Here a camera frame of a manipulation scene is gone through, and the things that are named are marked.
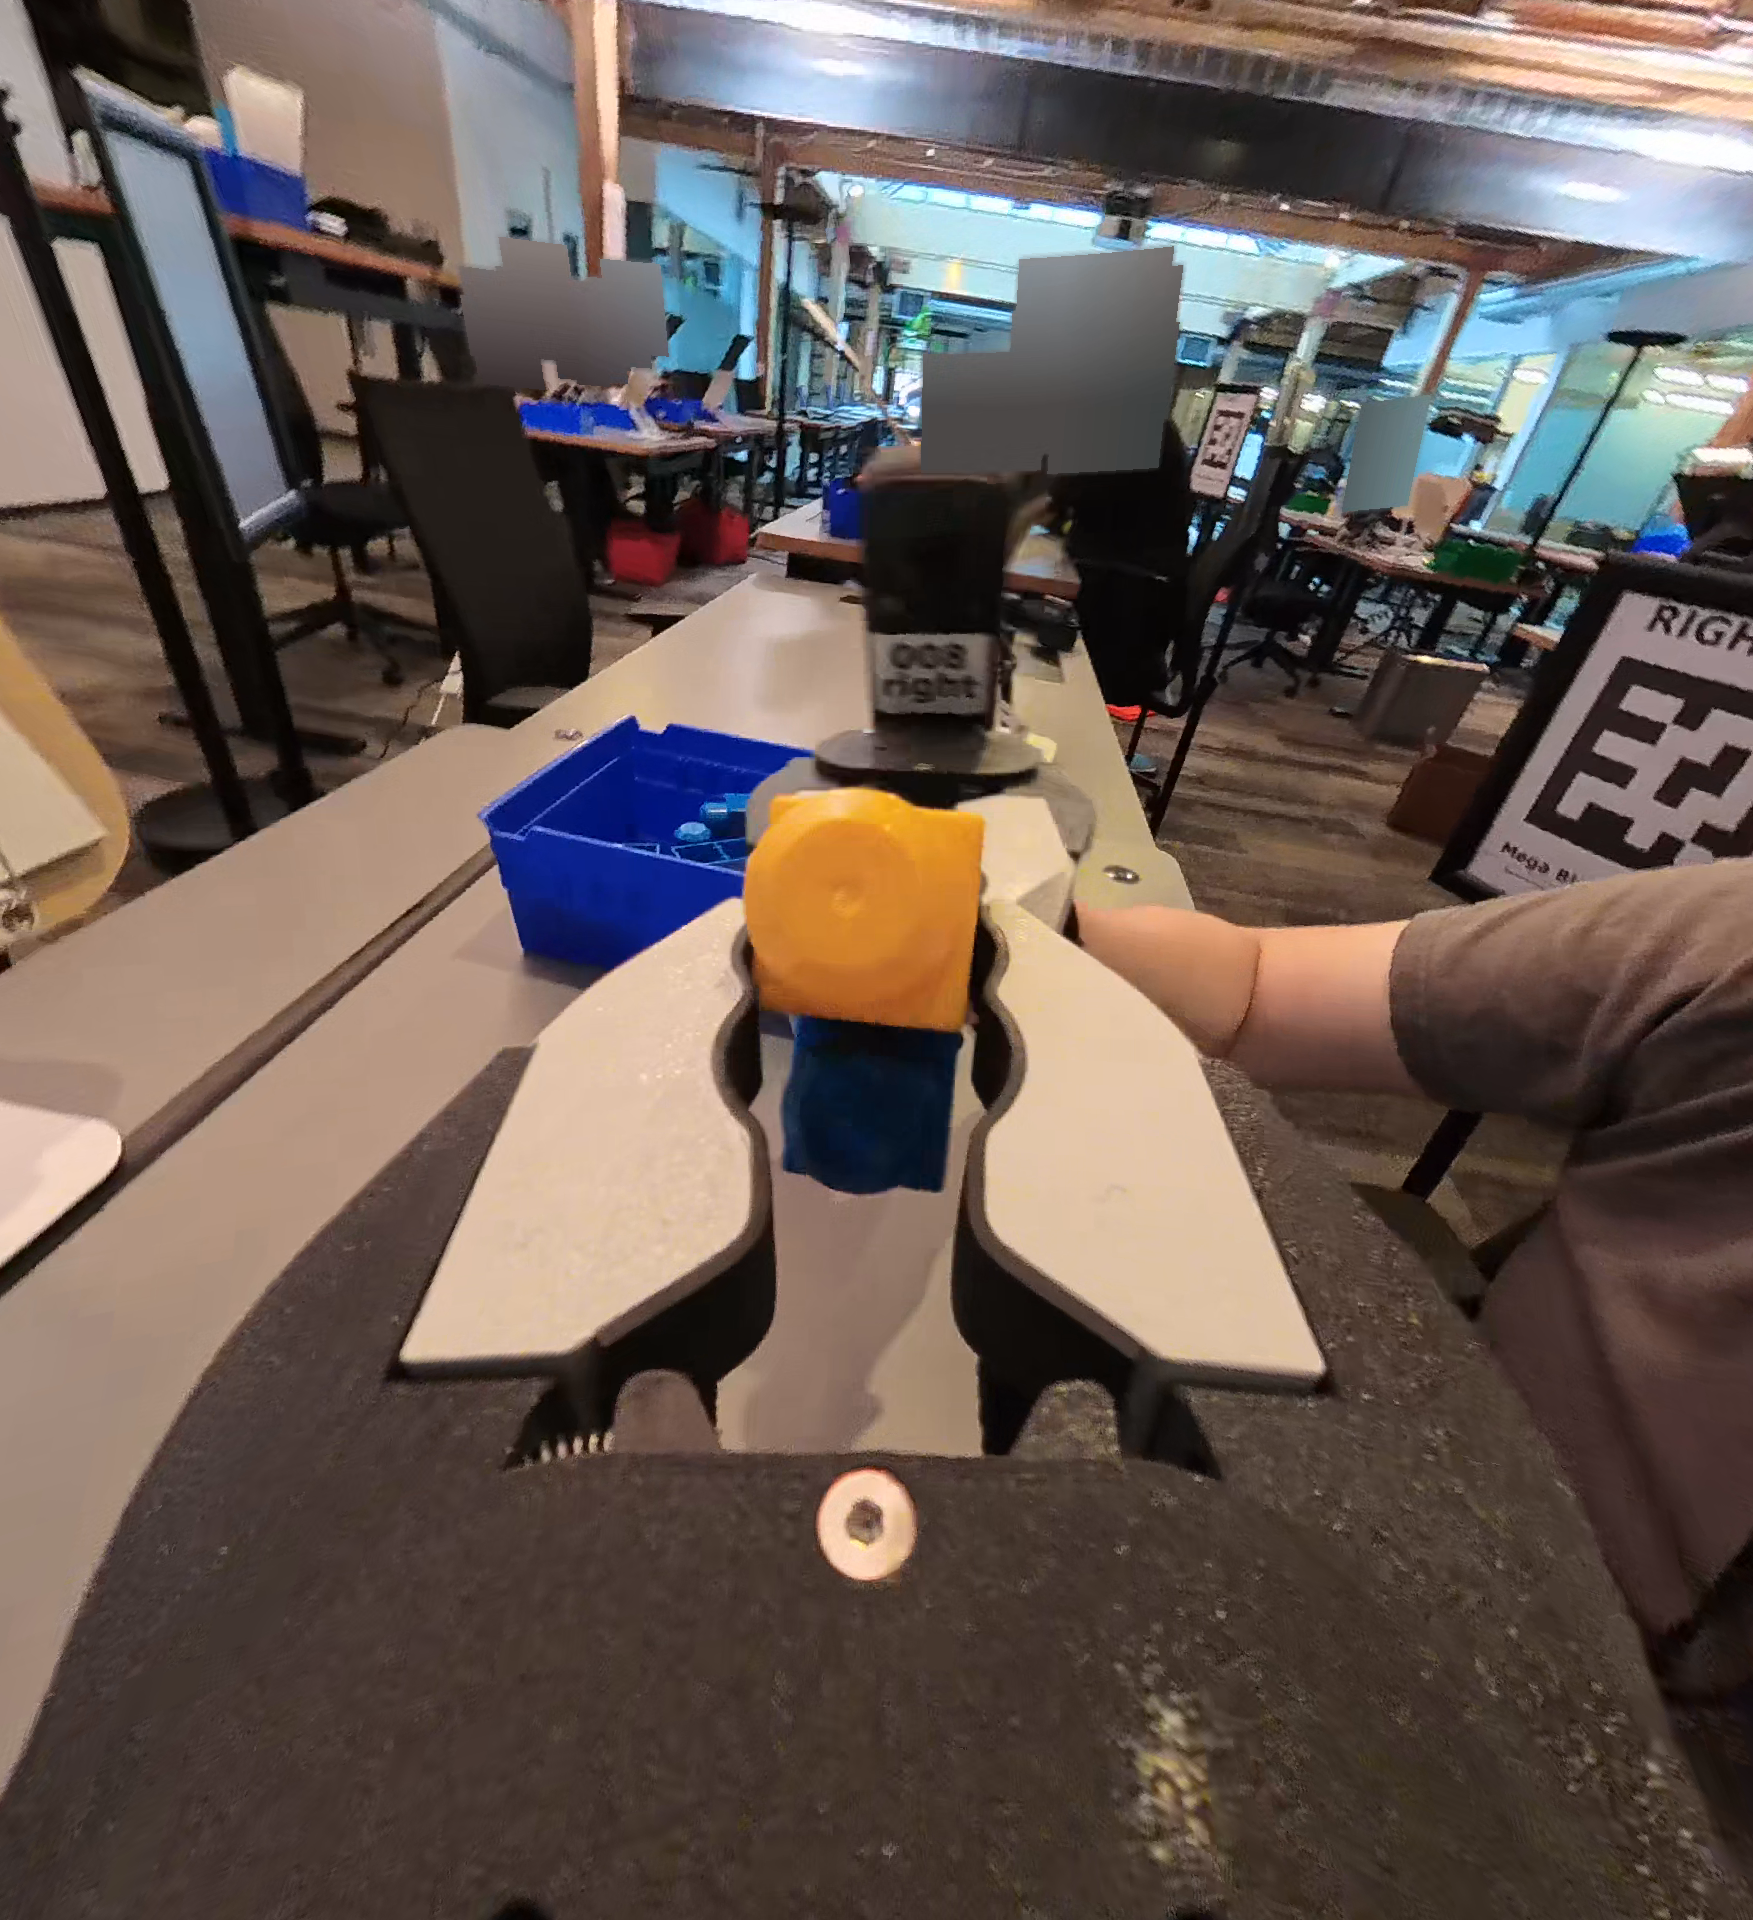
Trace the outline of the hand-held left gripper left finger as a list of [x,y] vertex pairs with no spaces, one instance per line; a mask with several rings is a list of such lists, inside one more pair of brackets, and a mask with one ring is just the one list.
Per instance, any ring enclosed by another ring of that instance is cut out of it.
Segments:
[[408,1330],[410,1377],[698,1391],[777,1304],[742,903],[603,973],[539,1035]]

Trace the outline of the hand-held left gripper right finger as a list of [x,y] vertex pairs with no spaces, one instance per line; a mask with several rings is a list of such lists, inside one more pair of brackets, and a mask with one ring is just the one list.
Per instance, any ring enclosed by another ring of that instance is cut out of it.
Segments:
[[962,1249],[986,1283],[1149,1382],[1312,1394],[1326,1358],[1199,1049],[1021,906],[986,906],[980,958]]

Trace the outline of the orange one-stud mega block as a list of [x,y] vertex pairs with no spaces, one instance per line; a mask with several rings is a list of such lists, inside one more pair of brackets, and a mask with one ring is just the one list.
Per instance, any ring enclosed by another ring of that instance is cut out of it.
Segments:
[[768,1014],[956,1035],[967,1022],[986,819],[883,789],[768,803],[742,880]]

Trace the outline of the black framed marker sign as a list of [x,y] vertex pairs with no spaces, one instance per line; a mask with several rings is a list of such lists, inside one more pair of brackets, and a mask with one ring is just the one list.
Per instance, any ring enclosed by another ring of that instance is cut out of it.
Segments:
[[1225,498],[1262,414],[1259,388],[1218,384],[1194,452],[1194,495]]
[[1753,856],[1753,573],[1600,564],[1431,886],[1518,900]]

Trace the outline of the black swivel chair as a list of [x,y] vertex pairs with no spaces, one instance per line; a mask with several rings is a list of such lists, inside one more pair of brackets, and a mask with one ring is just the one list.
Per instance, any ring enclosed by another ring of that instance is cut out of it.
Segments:
[[1495,1278],[1549,1212],[1549,1207],[1541,1207],[1499,1233],[1465,1243],[1424,1194],[1370,1185],[1356,1185],[1353,1192],[1374,1212],[1384,1229],[1417,1254],[1441,1291],[1471,1324],[1481,1320]]

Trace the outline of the black office chair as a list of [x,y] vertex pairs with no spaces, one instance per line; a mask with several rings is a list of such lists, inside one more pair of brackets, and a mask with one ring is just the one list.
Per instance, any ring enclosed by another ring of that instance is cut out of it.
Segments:
[[274,614],[272,634],[280,648],[338,628],[354,646],[371,648],[383,665],[387,688],[402,685],[402,664],[391,648],[387,618],[364,611],[354,597],[348,569],[371,569],[371,543],[398,535],[408,522],[392,492],[378,481],[331,481],[324,473],[324,446],[316,415],[300,375],[294,372],[281,340],[266,324],[269,384],[287,449],[287,475],[303,502],[303,519],[290,543],[300,554],[321,552],[331,559],[334,591],[328,600],[296,611]]
[[350,375],[357,415],[408,516],[471,725],[512,729],[590,680],[595,618],[516,395]]

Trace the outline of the brown cardboard box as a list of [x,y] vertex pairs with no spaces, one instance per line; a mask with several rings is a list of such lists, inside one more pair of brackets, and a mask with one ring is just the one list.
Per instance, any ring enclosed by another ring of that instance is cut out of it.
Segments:
[[1417,756],[1408,768],[1388,813],[1386,828],[1424,846],[1447,849],[1465,823],[1495,754],[1444,742]]

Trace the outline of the grey trash can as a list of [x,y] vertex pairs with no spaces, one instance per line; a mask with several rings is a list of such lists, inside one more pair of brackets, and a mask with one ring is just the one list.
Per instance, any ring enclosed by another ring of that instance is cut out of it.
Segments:
[[1364,739],[1400,749],[1447,745],[1488,680],[1481,661],[1386,655],[1353,712]]

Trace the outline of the black floor lamp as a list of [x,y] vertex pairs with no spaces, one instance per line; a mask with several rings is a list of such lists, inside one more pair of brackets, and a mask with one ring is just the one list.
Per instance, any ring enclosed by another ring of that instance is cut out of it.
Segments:
[[1531,527],[1531,537],[1524,550],[1525,564],[1531,564],[1538,559],[1541,546],[1546,543],[1551,522],[1559,516],[1568,492],[1583,479],[1583,469],[1585,469],[1593,446],[1600,445],[1600,435],[1606,432],[1606,424],[1613,415],[1616,404],[1625,399],[1628,384],[1632,384],[1637,367],[1642,365],[1646,353],[1683,347],[1684,337],[1676,333],[1676,331],[1669,331],[1669,328],[1610,328],[1606,343],[1616,351],[1628,351],[1628,362],[1620,367],[1613,388],[1608,390],[1596,419],[1592,421],[1592,428],[1585,432],[1585,442],[1583,442],[1581,452],[1575,456],[1575,463],[1564,475],[1564,485],[1549,498],[1544,516]]

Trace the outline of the rolling whiteboard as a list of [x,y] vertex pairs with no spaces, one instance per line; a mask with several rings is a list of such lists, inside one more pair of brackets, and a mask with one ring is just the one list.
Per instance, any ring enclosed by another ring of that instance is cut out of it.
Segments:
[[364,739],[296,725],[281,680],[256,550],[300,532],[309,505],[287,469],[287,435],[266,382],[259,318],[200,143],[169,111],[95,71],[71,70],[57,78],[54,92],[71,132],[85,138],[98,159],[106,220],[95,243],[111,277],[173,519],[237,707],[237,725],[226,725],[75,313],[48,203],[18,149],[18,122],[0,87],[0,216],[92,442],[106,505],[209,775],[206,783],[172,789],[133,812],[141,850],[156,873],[178,877],[321,799],[324,785],[311,754],[357,756]]

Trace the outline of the blue storage bin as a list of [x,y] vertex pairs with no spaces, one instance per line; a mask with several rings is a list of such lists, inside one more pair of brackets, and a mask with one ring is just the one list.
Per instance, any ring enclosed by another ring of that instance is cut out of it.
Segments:
[[206,149],[200,158],[223,213],[309,232],[311,192],[300,170],[223,149]]

